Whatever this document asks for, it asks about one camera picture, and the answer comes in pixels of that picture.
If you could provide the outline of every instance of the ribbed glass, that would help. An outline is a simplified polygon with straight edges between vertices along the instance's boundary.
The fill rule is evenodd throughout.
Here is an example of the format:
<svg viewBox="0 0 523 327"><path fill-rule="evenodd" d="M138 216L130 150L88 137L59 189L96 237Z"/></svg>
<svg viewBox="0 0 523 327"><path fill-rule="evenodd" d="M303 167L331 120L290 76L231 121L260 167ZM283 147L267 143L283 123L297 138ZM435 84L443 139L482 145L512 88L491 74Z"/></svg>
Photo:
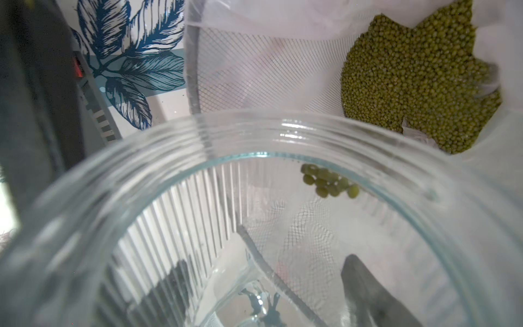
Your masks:
<svg viewBox="0 0 523 327"><path fill-rule="evenodd" d="M360 196L320 199L304 162ZM424 326L521 325L522 212L459 162L374 126L191 116L109 147L39 198L1 258L0 321L209 324L226 275L254 265L308 321L345 326L340 263L356 254Z"/></svg>

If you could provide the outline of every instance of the leaf pattern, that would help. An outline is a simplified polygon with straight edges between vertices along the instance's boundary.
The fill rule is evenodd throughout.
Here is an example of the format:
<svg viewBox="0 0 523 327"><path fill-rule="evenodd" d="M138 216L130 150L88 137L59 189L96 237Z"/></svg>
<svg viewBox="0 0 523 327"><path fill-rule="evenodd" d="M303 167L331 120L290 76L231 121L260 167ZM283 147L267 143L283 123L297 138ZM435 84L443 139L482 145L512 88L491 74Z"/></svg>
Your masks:
<svg viewBox="0 0 523 327"><path fill-rule="evenodd" d="M98 59L105 59L121 46L129 23L128 0L78 0L78 22Z"/></svg>
<svg viewBox="0 0 523 327"><path fill-rule="evenodd" d="M78 42L78 45L80 46L80 52L83 55L85 55L86 58L88 59L88 56L89 56L88 45L85 44L84 39L82 38L82 36L80 34L78 34L77 31L75 31L74 29L71 29L71 31L73 32L73 36L76 39L76 42Z"/></svg>
<svg viewBox="0 0 523 327"><path fill-rule="evenodd" d="M185 83L184 59L170 52L183 36L184 0L140 4L130 19L129 0L78 0L81 33L72 33L93 76L107 79L109 102L131 125L145 129L152 124L152 114L137 87L167 92ZM119 50L121 54L112 55ZM92 53L97 62L89 62Z"/></svg>
<svg viewBox="0 0 523 327"><path fill-rule="evenodd" d="M122 41L129 57L158 54L174 48L183 35L184 0L144 0Z"/></svg>
<svg viewBox="0 0 523 327"><path fill-rule="evenodd" d="M185 84L184 59L172 52L126 58L120 74L137 85L160 91L172 91Z"/></svg>
<svg viewBox="0 0 523 327"><path fill-rule="evenodd" d="M138 129L151 126L152 115L145 96L125 78L108 77L106 95L116 110Z"/></svg>

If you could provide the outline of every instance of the plastic bag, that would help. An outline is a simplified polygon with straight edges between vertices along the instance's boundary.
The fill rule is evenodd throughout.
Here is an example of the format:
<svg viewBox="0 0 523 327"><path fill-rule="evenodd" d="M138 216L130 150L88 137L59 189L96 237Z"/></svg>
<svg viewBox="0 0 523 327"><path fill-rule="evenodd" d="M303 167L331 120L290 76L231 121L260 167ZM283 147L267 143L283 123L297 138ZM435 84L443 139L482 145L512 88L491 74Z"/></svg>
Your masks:
<svg viewBox="0 0 523 327"><path fill-rule="evenodd" d="M422 20L453 0L374 0L382 14L406 27L414 28Z"/></svg>
<svg viewBox="0 0 523 327"><path fill-rule="evenodd" d="M343 116L339 82L343 62L373 17L382 12L412 26L448 3L186 0L184 44L191 112L281 108ZM475 145L459 156L523 197L519 169L523 153L509 150L523 142L523 130L514 123L523 121L521 16L521 0L473 0L472 23L478 27L473 54L497 69L497 77L482 85L482 94L499 87L503 106ZM503 169L493 159L501 153L507 158Z"/></svg>
<svg viewBox="0 0 523 327"><path fill-rule="evenodd" d="M305 40L331 40L365 32L365 0L208 0L199 15L186 17L188 25L230 32Z"/></svg>
<svg viewBox="0 0 523 327"><path fill-rule="evenodd" d="M405 137L416 140L435 149L439 149L438 144L436 141L434 141L434 139L429 138L427 134L418 131L417 129L410 128L408 126L408 121L405 118L403 118L401 127L403 128L403 135L405 135Z"/></svg>

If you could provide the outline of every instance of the white tile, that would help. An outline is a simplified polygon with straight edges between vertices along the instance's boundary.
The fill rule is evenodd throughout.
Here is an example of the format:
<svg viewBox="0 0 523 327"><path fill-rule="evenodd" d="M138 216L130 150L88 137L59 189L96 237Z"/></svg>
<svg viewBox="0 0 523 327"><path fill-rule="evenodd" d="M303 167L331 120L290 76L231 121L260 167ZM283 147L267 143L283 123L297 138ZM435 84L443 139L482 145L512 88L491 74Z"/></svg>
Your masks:
<svg viewBox="0 0 523 327"><path fill-rule="evenodd" d="M126 121L126 119L123 118L122 115L118 111L116 111L116 109L113 106L109 107L109 111L111 112L111 116L115 120L116 127L120 131L122 138L125 138L131 134L140 131L138 128L134 127L128 121Z"/></svg>
<svg viewBox="0 0 523 327"><path fill-rule="evenodd" d="M189 101L187 100L185 88L148 97L147 102L149 102L151 110L153 106L157 106L157 108L161 110L165 120L190 115Z"/></svg>

